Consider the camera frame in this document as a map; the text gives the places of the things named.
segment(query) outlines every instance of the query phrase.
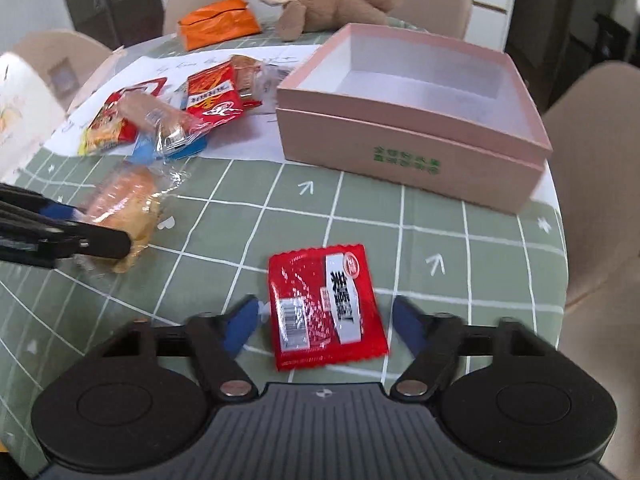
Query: teddy bear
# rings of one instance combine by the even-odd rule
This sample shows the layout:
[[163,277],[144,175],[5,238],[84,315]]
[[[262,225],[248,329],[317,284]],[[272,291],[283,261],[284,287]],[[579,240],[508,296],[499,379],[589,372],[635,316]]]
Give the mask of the teddy bear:
[[294,41],[303,32],[337,30],[347,23],[386,25],[386,14],[402,0],[261,0],[283,6],[276,31],[284,41]]

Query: barcode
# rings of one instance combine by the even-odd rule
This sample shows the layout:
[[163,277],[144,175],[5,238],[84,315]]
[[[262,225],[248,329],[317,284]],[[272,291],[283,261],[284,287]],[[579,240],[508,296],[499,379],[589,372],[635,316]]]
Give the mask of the barcode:
[[282,350],[309,348],[303,298],[289,298],[278,302],[280,341]]

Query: white arrow print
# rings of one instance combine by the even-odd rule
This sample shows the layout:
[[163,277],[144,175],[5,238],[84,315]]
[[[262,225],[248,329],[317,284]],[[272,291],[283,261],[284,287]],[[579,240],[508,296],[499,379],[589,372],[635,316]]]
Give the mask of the white arrow print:
[[300,195],[304,195],[305,192],[309,192],[310,194],[314,193],[314,182],[312,180],[307,180],[306,182],[301,182],[298,184],[298,187],[302,188],[300,191]]
[[427,265],[433,264],[433,267],[431,267],[432,276],[435,275],[438,266],[440,266],[440,270],[442,271],[442,273],[446,274],[446,272],[444,271],[444,260],[442,259],[442,254],[434,254],[433,256],[425,259],[425,262],[427,263]]

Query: paper sheet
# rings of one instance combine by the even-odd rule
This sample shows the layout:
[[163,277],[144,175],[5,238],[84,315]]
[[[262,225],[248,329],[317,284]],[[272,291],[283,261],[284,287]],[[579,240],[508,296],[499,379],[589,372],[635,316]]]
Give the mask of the paper sheet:
[[[191,74],[223,62],[232,54],[296,64],[311,56],[317,48],[317,45],[261,46],[212,50],[163,59],[143,56],[116,74],[89,97],[78,110],[69,116],[68,120],[60,125],[45,143],[45,148],[59,155],[76,155],[82,130],[91,123],[107,97],[112,92],[126,86],[156,77],[166,77],[167,82],[162,89],[162,95],[164,95],[177,89]],[[127,144],[110,153],[130,155],[132,150],[133,145]],[[207,148],[199,156],[284,161],[275,114],[247,114],[238,120],[220,126],[209,136]]]

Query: metal screw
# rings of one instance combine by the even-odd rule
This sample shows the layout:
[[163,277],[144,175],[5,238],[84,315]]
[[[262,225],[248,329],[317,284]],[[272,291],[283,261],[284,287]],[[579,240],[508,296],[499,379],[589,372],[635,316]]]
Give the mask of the metal screw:
[[396,390],[405,397],[419,397],[427,392],[428,387],[422,381],[408,379],[398,383]]
[[227,397],[244,397],[251,392],[251,384],[247,381],[227,381],[220,386],[220,391]]

